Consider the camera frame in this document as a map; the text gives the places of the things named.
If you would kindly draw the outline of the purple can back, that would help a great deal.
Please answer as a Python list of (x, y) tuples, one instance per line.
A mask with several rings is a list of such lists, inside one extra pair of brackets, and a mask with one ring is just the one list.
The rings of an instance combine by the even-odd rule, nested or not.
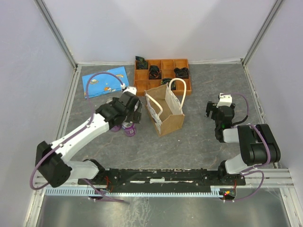
[(136, 134), (136, 128), (133, 122), (123, 122), (122, 128), (127, 137), (132, 137)]

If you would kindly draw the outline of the purple can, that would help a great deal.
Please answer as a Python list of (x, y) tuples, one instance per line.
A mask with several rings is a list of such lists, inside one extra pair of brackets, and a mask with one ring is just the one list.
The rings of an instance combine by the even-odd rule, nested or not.
[(123, 122), (122, 128), (127, 137), (132, 137), (136, 134), (136, 128), (133, 122)]
[(121, 130), (121, 125), (117, 125), (117, 126), (114, 126), (113, 128), (111, 128), (110, 130), (112, 131), (112, 132), (118, 132), (119, 130)]

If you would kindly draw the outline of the red cola can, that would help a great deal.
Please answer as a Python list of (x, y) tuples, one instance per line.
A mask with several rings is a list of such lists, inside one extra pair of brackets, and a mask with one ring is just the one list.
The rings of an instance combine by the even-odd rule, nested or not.
[(113, 102), (113, 99), (112, 98), (109, 98), (106, 100), (106, 104), (111, 104)]

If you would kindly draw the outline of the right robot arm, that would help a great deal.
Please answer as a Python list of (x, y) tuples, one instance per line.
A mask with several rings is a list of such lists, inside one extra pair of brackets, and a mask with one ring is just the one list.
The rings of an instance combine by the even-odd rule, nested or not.
[(234, 180), (234, 175), (243, 174), (260, 166), (276, 163), (281, 159), (280, 148), (268, 124), (236, 125), (232, 122), (235, 104), (221, 105), (209, 101), (206, 117), (215, 122), (214, 134), (220, 143), (237, 143), (240, 153), (222, 161), (217, 179), (223, 185)]

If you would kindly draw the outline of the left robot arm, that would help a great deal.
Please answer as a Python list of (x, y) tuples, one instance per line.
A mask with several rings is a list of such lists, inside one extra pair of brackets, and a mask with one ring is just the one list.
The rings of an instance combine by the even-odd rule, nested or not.
[(101, 184), (105, 168), (94, 159), (72, 161), (84, 146), (99, 135), (125, 121), (139, 123), (142, 103), (135, 87), (127, 87), (122, 95), (101, 105), (92, 116), (69, 134), (48, 144), (40, 142), (36, 149), (35, 171), (38, 171), (53, 188), (69, 179), (87, 179)]

